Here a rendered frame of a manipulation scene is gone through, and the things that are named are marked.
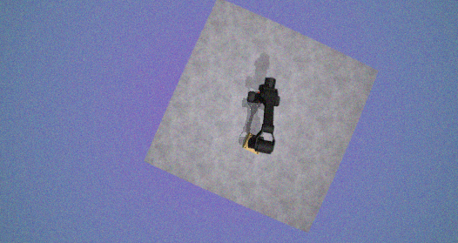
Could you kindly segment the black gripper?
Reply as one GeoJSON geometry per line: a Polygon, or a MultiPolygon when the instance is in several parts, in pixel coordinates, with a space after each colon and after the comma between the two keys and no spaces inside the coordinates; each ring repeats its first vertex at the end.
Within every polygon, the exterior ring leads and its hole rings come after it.
{"type": "MultiPolygon", "coordinates": [[[[254,91],[248,92],[247,102],[252,102],[252,103],[257,103],[257,104],[260,102],[261,104],[263,104],[260,94],[254,91]]],[[[278,100],[276,101],[274,106],[279,106],[279,105],[280,105],[280,96],[278,97],[278,100]]]]}

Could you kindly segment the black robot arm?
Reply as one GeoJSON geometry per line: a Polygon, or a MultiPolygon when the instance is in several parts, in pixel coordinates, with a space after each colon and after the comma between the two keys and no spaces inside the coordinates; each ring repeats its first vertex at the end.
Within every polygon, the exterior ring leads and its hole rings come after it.
{"type": "Polygon", "coordinates": [[[254,149],[256,152],[262,152],[266,154],[272,154],[275,147],[275,138],[273,136],[274,125],[273,125],[273,114],[274,114],[274,105],[278,100],[279,93],[278,89],[274,89],[276,84],[276,78],[266,78],[265,84],[259,85],[260,96],[264,109],[264,119],[261,127],[261,131],[255,136],[252,135],[249,138],[247,144],[248,148],[254,149]],[[264,140],[260,135],[263,133],[271,133],[273,136],[273,141],[264,140]]]}

